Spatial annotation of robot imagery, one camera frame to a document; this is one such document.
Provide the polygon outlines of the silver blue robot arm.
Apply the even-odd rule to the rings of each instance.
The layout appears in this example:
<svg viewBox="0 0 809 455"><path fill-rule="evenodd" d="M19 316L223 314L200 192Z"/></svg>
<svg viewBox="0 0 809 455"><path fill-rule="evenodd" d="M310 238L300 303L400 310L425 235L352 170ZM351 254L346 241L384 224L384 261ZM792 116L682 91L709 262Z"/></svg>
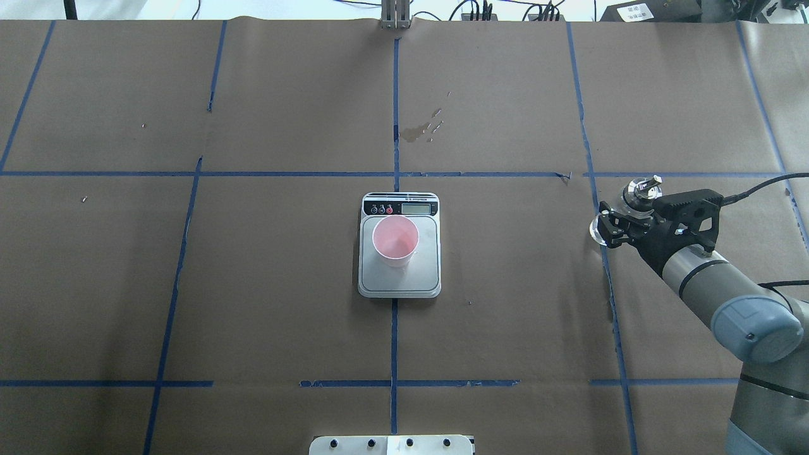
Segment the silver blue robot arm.
<svg viewBox="0 0 809 455"><path fill-rule="evenodd" d="M754 282L717 253L720 196L656 199L646 211L603 201L596 230L629 245L742 363L728 454L806 454L807 302Z"/></svg>

